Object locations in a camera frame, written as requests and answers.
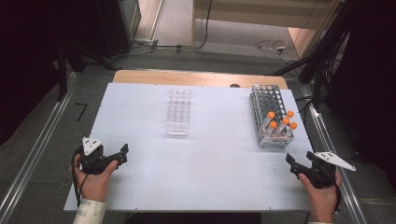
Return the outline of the grey power strip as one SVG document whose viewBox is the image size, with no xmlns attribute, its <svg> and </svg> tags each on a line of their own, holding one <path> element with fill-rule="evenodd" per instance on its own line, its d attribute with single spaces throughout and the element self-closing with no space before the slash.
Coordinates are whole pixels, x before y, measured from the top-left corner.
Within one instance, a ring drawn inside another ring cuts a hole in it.
<svg viewBox="0 0 396 224">
<path fill-rule="evenodd" d="M 151 39 L 136 39 L 132 42 L 134 47 L 141 47 L 141 46 L 149 46 L 152 48 L 156 48 L 158 46 L 159 40 L 151 40 Z"/>
</svg>

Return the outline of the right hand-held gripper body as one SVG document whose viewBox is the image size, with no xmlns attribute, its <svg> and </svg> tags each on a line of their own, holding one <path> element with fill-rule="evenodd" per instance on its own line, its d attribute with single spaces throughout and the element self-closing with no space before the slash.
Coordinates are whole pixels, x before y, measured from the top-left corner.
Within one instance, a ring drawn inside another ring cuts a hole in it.
<svg viewBox="0 0 396 224">
<path fill-rule="evenodd" d="M 332 186 L 335 183 L 335 171 L 337 167 L 355 171 L 356 167 L 344 161 L 342 158 L 332 152 L 315 152 L 318 158 L 318 166 L 308 168 L 306 175 L 311 184 L 316 189 L 323 189 Z"/>
</svg>

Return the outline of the person's left hand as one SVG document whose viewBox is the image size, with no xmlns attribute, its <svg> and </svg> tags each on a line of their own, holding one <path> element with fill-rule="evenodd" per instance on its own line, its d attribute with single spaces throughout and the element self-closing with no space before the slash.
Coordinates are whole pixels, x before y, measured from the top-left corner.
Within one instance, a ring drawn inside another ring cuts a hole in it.
<svg viewBox="0 0 396 224">
<path fill-rule="evenodd" d="M 83 199 L 104 203 L 108 189 L 109 178 L 116 170 L 117 161 L 112 161 L 99 175 L 86 175 L 80 170 L 80 155 L 75 157 L 74 164 L 69 167 L 76 175 L 77 186 Z"/>
</svg>

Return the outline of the person's right hand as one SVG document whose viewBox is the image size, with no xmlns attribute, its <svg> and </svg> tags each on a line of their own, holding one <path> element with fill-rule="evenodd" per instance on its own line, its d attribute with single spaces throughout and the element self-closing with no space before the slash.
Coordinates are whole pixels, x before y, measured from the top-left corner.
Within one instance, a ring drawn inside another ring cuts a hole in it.
<svg viewBox="0 0 396 224">
<path fill-rule="evenodd" d="M 336 187 L 316 189 L 304 175 L 298 175 L 304 186 L 310 204 L 310 218 L 308 221 L 333 222 L 333 211 L 337 204 Z"/>
</svg>

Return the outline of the aluminium floor rail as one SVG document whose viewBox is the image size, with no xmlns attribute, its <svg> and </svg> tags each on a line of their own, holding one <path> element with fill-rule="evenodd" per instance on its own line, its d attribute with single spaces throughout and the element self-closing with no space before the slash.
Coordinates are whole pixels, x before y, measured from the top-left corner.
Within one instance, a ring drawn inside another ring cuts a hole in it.
<svg viewBox="0 0 396 224">
<path fill-rule="evenodd" d="M 310 204 L 308 224 L 333 224 L 333 215 L 338 211 L 341 199 L 345 200 L 354 224 L 368 224 L 355 192 L 344 174 L 344 169 L 355 171 L 356 168 L 335 154 L 322 116 L 315 109 L 316 95 L 307 85 L 303 85 L 302 90 L 307 100 L 303 110 L 308 109 L 311 114 L 325 147 L 324 152 L 308 153 L 308 159 L 313 163 L 312 168 L 303 167 L 297 172 Z"/>
<path fill-rule="evenodd" d="M 7 224 L 18 201 L 20 200 L 28 181 L 30 180 L 38 162 L 43 155 L 46 146 L 57 126 L 59 120 L 70 100 L 78 81 L 78 73 L 72 72 L 66 82 L 69 90 L 65 96 L 54 104 L 45 124 L 40 129 L 38 137 L 26 152 L 26 158 L 23 162 L 13 162 L 13 165 L 19 165 L 18 173 L 10 182 L 5 195 L 0 199 L 0 224 Z"/>
</svg>

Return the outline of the black metal stand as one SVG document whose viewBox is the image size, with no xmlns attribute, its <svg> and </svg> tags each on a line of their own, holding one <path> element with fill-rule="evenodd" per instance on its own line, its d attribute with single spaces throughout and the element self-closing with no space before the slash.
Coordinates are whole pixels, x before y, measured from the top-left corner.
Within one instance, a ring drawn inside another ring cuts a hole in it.
<svg viewBox="0 0 396 224">
<path fill-rule="evenodd" d="M 59 94 L 57 101 L 60 102 L 67 93 L 66 63 L 69 63 L 74 71 L 83 72 L 86 64 L 83 62 L 81 55 L 86 55 L 105 68 L 118 71 L 118 68 L 105 61 L 92 50 L 84 47 L 76 41 L 59 41 L 57 43 L 57 62 L 58 62 L 58 79 Z"/>
</svg>

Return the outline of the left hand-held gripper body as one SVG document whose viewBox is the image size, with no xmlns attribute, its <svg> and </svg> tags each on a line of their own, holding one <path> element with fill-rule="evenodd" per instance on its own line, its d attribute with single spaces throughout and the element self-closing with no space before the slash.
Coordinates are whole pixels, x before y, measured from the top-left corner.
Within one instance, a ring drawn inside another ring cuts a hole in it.
<svg viewBox="0 0 396 224">
<path fill-rule="evenodd" d="M 101 174 L 106 169 L 103 152 L 103 140 L 83 137 L 82 145 L 78 148 L 82 172 L 88 175 Z"/>
</svg>

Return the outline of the metal tube rack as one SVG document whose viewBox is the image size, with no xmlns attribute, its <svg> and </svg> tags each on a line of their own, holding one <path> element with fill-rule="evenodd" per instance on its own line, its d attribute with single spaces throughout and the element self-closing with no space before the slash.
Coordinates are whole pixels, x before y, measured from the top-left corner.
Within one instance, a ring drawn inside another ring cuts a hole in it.
<svg viewBox="0 0 396 224">
<path fill-rule="evenodd" d="M 278 127 L 283 118 L 286 117 L 286 107 L 277 85 L 254 84 L 249 95 L 249 101 L 253 114 L 255 133 L 260 148 L 285 148 L 294 138 L 292 136 L 279 135 Z M 270 137 L 265 137 L 262 124 L 268 112 L 273 111 L 276 115 L 272 119 L 277 127 Z"/>
</svg>

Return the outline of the black cabinet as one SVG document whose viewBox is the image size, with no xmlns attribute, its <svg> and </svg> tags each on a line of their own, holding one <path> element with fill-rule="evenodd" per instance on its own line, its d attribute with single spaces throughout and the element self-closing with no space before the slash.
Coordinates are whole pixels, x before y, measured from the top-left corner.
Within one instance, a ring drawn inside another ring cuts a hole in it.
<svg viewBox="0 0 396 224">
<path fill-rule="evenodd" d="M 138 0 L 97 0 L 106 37 L 106 56 L 128 51 L 141 21 Z"/>
</svg>

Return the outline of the clear plastic tube rack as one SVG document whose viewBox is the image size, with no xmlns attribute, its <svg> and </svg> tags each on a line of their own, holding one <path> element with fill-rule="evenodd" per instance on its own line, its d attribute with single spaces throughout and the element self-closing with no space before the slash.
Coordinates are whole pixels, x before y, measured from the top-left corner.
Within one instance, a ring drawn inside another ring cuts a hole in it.
<svg viewBox="0 0 396 224">
<path fill-rule="evenodd" d="M 166 117 L 166 132 L 171 135 L 187 135 L 190 131 L 191 91 L 171 89 Z"/>
</svg>

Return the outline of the beige wooden shelf unit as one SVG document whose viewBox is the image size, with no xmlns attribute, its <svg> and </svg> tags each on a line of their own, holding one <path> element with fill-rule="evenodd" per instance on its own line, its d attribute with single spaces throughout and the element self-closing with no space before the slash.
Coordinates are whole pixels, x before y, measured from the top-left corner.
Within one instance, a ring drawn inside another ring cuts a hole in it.
<svg viewBox="0 0 396 224">
<path fill-rule="evenodd" d="M 320 33 L 330 28 L 345 0 L 193 0 L 192 21 L 206 15 L 232 21 L 287 27 L 300 57 L 308 55 Z"/>
</svg>

